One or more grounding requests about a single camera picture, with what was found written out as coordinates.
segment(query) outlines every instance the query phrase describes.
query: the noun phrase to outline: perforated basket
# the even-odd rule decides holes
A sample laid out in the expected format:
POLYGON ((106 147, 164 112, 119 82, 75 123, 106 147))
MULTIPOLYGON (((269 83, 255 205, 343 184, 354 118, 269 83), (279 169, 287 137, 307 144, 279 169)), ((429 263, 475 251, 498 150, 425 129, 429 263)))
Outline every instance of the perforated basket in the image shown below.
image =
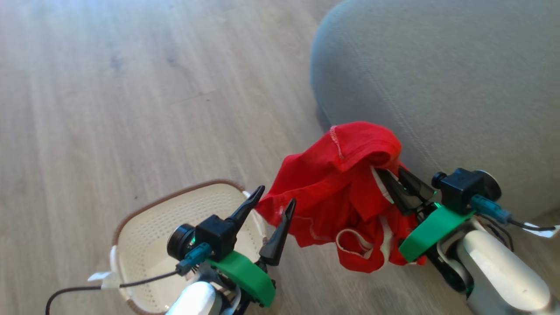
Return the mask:
MULTIPOLYGON (((171 233, 183 223, 197 225, 212 214, 230 216, 249 194, 227 180, 215 180, 176 192, 126 217, 117 227, 111 249, 112 273, 121 283, 138 281, 175 269, 167 255, 171 233)), ((264 220, 252 211, 237 234, 235 250, 252 261, 263 245, 264 220)), ((169 277, 146 285, 119 289, 138 314, 164 314, 186 286, 183 277, 169 277)))

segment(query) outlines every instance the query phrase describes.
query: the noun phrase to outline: gray couch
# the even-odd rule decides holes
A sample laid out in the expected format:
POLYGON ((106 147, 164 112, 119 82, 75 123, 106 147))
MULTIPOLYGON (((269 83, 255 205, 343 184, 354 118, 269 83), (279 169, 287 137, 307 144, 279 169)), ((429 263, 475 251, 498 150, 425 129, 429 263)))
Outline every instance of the gray couch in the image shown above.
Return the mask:
POLYGON ((346 0, 312 48, 319 107, 392 129, 427 182, 484 169, 516 218, 560 209, 556 1, 346 0))

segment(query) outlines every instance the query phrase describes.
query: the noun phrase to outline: teal connector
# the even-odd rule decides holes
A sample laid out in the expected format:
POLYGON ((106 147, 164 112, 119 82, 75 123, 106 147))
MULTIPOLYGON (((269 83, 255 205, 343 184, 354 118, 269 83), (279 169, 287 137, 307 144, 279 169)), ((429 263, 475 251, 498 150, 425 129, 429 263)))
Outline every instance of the teal connector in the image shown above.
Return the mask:
POLYGON ((180 276, 184 276, 192 267, 204 262, 211 254, 212 247, 208 243, 202 243, 185 255, 185 259, 175 265, 175 268, 180 276))
POLYGON ((508 224, 508 220, 511 219, 511 213, 509 211, 502 209, 499 204, 479 194, 474 195, 474 197, 470 199, 470 206, 476 212, 492 217, 501 224, 508 224))

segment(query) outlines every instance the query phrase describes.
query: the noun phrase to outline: red shirt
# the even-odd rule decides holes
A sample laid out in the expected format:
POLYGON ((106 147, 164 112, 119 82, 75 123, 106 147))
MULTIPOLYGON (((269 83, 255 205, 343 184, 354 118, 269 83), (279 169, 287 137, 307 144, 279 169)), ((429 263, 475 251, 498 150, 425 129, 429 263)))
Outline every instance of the red shirt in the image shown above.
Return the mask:
POLYGON ((278 226, 283 208, 295 198, 290 234, 300 247, 335 242, 340 264, 354 271, 372 272, 387 261, 406 265, 397 242, 417 226, 416 220, 402 216, 389 201, 374 170, 397 174, 400 149, 384 127, 367 122, 333 126, 305 152, 284 159, 256 210, 278 226))

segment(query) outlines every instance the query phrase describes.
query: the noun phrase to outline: cable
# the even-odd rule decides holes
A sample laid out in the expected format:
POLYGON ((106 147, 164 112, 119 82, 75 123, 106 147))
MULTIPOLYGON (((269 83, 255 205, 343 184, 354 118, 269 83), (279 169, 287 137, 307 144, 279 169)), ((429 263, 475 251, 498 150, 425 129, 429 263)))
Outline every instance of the cable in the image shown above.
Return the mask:
POLYGON ((500 241, 502 242, 502 244, 503 244, 504 246, 509 247, 509 245, 506 243, 506 239, 503 238, 502 234, 500 234, 500 233, 498 232, 498 230, 496 230, 496 228, 495 228, 492 224, 487 224, 486 227, 487 227, 488 229, 490 229, 490 230, 492 231, 492 233, 494 233, 494 235, 495 235, 497 238, 500 239, 500 241))
POLYGON ((50 315, 50 305, 53 304, 53 301, 57 296, 66 292, 93 291, 93 290, 101 290, 101 286, 100 285, 75 286, 73 288, 66 288, 66 289, 56 291, 53 295, 50 296, 49 300, 46 301, 45 315, 50 315))
MULTIPOLYGON (((136 281, 136 282, 123 283, 123 284, 119 285, 119 288, 129 288, 131 286, 143 285, 143 284, 146 284, 146 283, 149 283, 149 282, 161 280, 163 278, 167 278, 167 277, 176 275, 178 273, 179 273, 179 270, 175 270, 175 271, 171 271, 171 272, 168 272, 166 274, 155 276, 155 277, 152 277, 152 278, 148 278, 148 279, 144 279, 144 280, 140 280, 140 281, 136 281)), ((50 305, 53 304, 53 300, 57 296, 59 296, 63 293, 66 293, 66 292, 93 291, 93 290, 101 290, 101 286, 100 285, 76 286, 76 287, 73 287, 73 288, 66 288, 66 289, 56 291, 53 295, 50 296, 49 300, 46 301, 45 315, 50 315, 50 305)))
POLYGON ((179 271, 175 270, 175 271, 171 271, 171 272, 168 272, 166 274, 155 276, 155 277, 152 277, 152 278, 149 278, 149 279, 144 279, 144 280, 140 280, 140 281, 136 281, 136 282, 130 282, 130 283, 123 283, 123 284, 119 285, 119 288, 129 288, 131 286, 146 284, 146 283, 149 283, 149 282, 153 282, 153 281, 161 280, 163 278, 174 276, 177 273, 179 273, 179 271))
POLYGON ((526 230, 530 230, 530 231, 538 231, 538 232, 543 232, 543 231, 554 231, 556 230, 556 226, 547 226, 544 228, 538 227, 538 226, 529 226, 526 224, 523 224, 521 222, 517 222, 514 219, 507 219, 508 223, 511 223, 515 226, 519 226, 520 228, 526 229, 526 230))
POLYGON ((487 220, 487 221, 490 222, 495 228, 497 228, 497 229, 499 229, 500 231, 502 231, 502 232, 507 236, 507 239, 508 239, 509 242, 510 242, 510 250, 511 250, 512 252, 515 251, 515 250, 514 250, 514 239, 511 237, 510 232, 508 232, 508 231, 507 231, 506 229, 504 229, 500 224, 498 224, 498 222, 492 220, 492 218, 490 218, 490 217, 487 216, 487 215, 483 215, 483 214, 478 213, 477 216, 479 216, 479 217, 481 217, 481 218, 487 220))

